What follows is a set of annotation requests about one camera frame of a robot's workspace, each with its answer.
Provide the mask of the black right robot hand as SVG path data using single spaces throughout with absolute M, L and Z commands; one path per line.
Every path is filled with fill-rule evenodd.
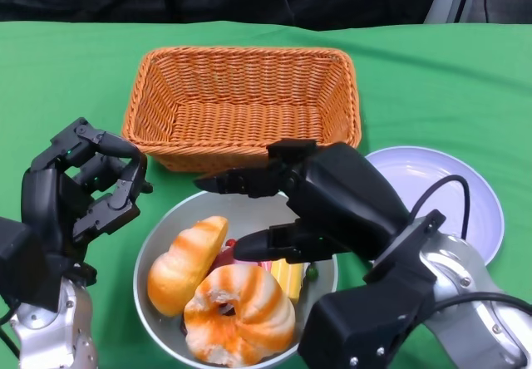
M 327 260 L 353 252 L 372 261 L 406 227 L 409 212 L 386 178 L 343 142 L 280 140 L 267 147 L 262 164 L 232 168 L 195 180 L 199 189 L 252 199 L 284 193 L 297 215 L 290 224 L 243 236 L 234 246 L 239 261 L 288 263 Z

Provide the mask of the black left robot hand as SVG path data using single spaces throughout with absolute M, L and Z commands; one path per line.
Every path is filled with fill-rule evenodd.
M 22 179 L 22 221 L 46 253 L 84 259 L 88 244 L 140 214 L 149 194 L 147 157 L 81 117 L 53 136 Z

